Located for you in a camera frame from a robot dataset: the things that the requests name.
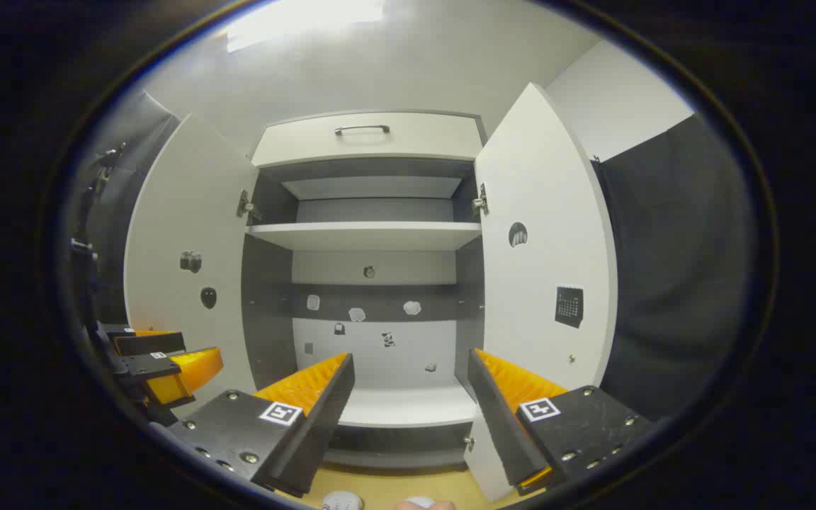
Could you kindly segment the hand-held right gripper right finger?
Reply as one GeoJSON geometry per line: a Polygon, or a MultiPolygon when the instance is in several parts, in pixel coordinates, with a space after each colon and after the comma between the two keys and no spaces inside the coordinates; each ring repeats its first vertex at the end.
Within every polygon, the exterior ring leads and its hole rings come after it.
{"type": "Polygon", "coordinates": [[[493,497],[589,477],[655,430],[653,421],[595,385],[564,390],[479,348],[470,349],[467,364],[482,426],[466,438],[466,463],[493,497]]]}

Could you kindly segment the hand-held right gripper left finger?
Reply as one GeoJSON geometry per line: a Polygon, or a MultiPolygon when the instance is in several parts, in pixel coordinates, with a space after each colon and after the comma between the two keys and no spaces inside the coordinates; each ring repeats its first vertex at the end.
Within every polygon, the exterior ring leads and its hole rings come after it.
{"type": "Polygon", "coordinates": [[[167,433],[202,463],[303,497],[354,387],[351,353],[301,369],[255,394],[225,390],[167,433]]]}

